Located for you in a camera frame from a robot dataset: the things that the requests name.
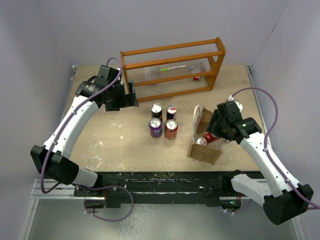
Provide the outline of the purple soda can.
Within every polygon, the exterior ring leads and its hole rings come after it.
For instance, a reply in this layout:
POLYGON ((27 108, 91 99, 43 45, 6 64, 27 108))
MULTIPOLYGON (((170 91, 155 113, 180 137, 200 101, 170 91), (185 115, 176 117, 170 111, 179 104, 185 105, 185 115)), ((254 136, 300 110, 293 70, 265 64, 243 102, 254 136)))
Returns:
POLYGON ((206 140, 204 137, 197 137, 197 138, 194 140, 194 143, 195 143, 195 144, 198 144, 198 145, 203 145, 203 146, 207 146, 207 145, 208 145, 208 142, 207 142, 207 140, 206 140))
POLYGON ((153 138, 162 136, 162 121, 159 118, 152 118, 148 123, 150 135, 153 138))

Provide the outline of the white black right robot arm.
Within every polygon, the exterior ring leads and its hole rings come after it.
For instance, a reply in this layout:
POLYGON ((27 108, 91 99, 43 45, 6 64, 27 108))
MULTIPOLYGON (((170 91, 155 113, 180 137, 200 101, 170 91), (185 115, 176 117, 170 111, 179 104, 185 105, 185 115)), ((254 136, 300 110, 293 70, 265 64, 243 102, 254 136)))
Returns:
POLYGON ((228 196, 244 194, 262 206, 267 218, 280 225, 308 210, 314 191, 301 184, 269 148, 265 135, 252 118, 243 118, 239 104, 226 101, 217 105, 207 131, 216 138, 235 141, 253 159, 266 184, 240 170, 223 177, 222 190, 228 196))

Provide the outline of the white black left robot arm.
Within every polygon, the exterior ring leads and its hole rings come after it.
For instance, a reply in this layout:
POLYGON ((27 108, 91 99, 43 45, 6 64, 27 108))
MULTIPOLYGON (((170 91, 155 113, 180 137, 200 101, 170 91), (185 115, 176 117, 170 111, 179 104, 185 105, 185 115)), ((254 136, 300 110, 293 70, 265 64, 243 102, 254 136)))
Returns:
POLYGON ((91 196, 103 191, 103 184, 96 172, 81 168, 70 160, 73 148, 92 116, 104 107, 107 112, 121 108, 137 107, 135 85, 122 83, 122 70, 101 65, 97 75, 82 82, 73 98, 71 107, 54 133, 41 146, 30 151, 36 169, 40 173, 44 193, 44 179, 51 178, 60 184, 85 186, 91 196))

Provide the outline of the white can red tab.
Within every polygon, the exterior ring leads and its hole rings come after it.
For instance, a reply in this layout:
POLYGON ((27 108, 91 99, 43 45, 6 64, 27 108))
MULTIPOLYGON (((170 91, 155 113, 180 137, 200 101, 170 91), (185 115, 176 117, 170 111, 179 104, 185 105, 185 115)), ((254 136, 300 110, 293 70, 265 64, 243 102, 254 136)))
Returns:
POLYGON ((177 107, 175 105, 169 105, 166 111, 166 120, 176 120, 177 119, 177 107))

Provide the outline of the black beverage can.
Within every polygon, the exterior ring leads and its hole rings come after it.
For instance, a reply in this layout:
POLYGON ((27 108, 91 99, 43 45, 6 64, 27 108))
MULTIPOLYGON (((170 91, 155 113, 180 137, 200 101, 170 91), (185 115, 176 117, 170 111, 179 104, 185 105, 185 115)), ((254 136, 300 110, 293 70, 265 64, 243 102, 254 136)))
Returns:
POLYGON ((150 107, 150 111, 151 111, 151 117, 152 118, 158 118, 161 121, 163 121, 163 109, 162 109, 162 106, 159 103, 154 103, 150 107))

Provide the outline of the brown canvas tote bag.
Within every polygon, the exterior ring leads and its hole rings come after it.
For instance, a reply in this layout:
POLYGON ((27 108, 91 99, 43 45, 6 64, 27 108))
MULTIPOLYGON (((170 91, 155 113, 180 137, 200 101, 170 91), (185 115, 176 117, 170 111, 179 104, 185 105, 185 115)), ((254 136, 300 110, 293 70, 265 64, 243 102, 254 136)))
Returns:
POLYGON ((214 165, 222 155, 223 148, 226 147, 229 142, 220 138, 219 140, 208 143, 207 145, 195 144, 195 139, 203 137, 203 134, 206 132, 212 114, 213 113, 204 106, 197 105, 194 108, 192 136, 187 156, 194 160, 214 165))

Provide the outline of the red soda can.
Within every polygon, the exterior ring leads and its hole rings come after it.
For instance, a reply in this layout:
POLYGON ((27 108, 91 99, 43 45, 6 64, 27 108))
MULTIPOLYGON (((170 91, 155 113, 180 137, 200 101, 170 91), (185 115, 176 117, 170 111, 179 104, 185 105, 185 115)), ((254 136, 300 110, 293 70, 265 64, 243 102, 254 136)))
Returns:
POLYGON ((169 140, 173 140, 177 137, 178 123, 174 119, 169 119, 165 123, 165 137, 169 140))
POLYGON ((215 136, 214 134, 212 134, 211 132, 205 132, 203 135, 202 135, 203 138, 206 139, 207 143, 213 143, 217 140, 219 140, 220 138, 218 136, 215 136))

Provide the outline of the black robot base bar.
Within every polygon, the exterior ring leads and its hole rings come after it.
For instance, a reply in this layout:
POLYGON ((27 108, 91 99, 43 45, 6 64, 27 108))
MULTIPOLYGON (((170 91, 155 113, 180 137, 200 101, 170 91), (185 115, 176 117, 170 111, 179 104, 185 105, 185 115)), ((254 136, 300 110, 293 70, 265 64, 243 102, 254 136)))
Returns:
POLYGON ((92 190, 77 186, 74 195, 106 199, 106 208, 135 203, 237 209, 246 196, 228 186, 228 175, 225 171, 99 172, 92 190))

